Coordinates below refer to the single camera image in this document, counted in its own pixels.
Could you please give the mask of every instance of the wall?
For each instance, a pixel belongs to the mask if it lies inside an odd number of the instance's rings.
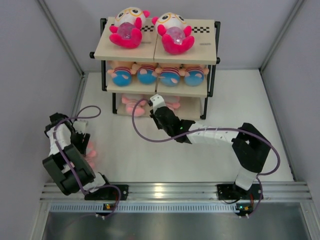
[[[26,240],[45,180],[49,115],[69,114],[79,76],[34,0],[0,4],[0,239]]]
[[[263,74],[299,180],[320,212],[320,1],[308,0]]]
[[[185,19],[221,21],[219,68],[257,69],[296,0],[46,0],[83,70],[100,69],[89,58],[100,39],[100,18],[130,6],[151,16],[175,12]]]

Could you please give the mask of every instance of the shelf rack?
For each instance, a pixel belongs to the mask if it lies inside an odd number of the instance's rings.
[[[113,24],[115,18],[109,17],[100,19],[100,41],[95,52],[90,52],[90,58],[101,61],[101,89],[105,92],[112,93],[112,112],[119,115],[127,115],[124,106],[120,104],[117,109],[117,94],[144,94],[180,96],[181,107],[176,110],[176,115],[180,118],[198,120],[206,119],[208,98],[214,94],[216,65],[220,63],[217,57],[220,25],[219,21],[186,19],[187,23],[192,26],[192,35],[195,38],[195,45],[187,52],[180,55],[171,55],[163,49],[161,41],[158,41],[157,31],[151,22],[151,18],[147,18],[143,31],[143,40],[139,47],[134,49],[121,48],[109,41],[109,27]],[[205,64],[209,68],[206,81],[199,86],[188,86],[183,80],[177,86],[168,87],[163,85],[159,80],[150,85],[141,84],[137,77],[132,76],[132,83],[125,87],[115,85],[109,75],[106,74],[106,61],[132,61],[132,62],[156,62],[156,63],[179,63],[179,64]],[[203,113],[201,114],[201,100],[204,98]],[[192,112],[183,108],[187,104]]]

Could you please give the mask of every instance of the pink ear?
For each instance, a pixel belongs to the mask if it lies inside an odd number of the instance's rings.
[[[158,18],[159,18],[159,17],[157,17],[157,16],[154,16],[154,17],[152,18],[151,21],[152,21],[153,25],[156,25],[156,22],[157,22]]]
[[[150,16],[150,12],[148,10],[144,10],[143,14],[145,15],[146,18]]]

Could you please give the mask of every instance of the checkerboard pattern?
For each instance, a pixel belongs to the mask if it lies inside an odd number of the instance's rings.
[[[148,25],[145,25],[141,28],[141,32],[153,32],[155,29],[155,26],[151,25],[151,26],[148,26]]]
[[[210,33],[210,27],[209,26],[194,26],[192,28],[192,32],[201,33],[201,34],[208,34]]]

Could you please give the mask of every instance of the white floor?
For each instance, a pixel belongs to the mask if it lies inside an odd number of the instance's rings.
[[[97,105],[98,118],[89,120],[91,140],[96,145],[96,170],[111,182],[233,182],[240,164],[231,145],[228,147],[181,144],[175,141],[150,143],[140,138],[131,117],[112,113],[112,94],[101,90],[101,74],[88,76],[81,108]],[[83,116],[95,115],[88,109]],[[275,119],[258,70],[218,70],[214,94],[208,100],[207,119],[213,127],[238,128],[252,123],[278,150],[279,170],[262,181],[293,181]],[[168,136],[158,130],[151,118],[137,118],[136,125],[148,138]],[[276,165],[271,151],[263,172]]]

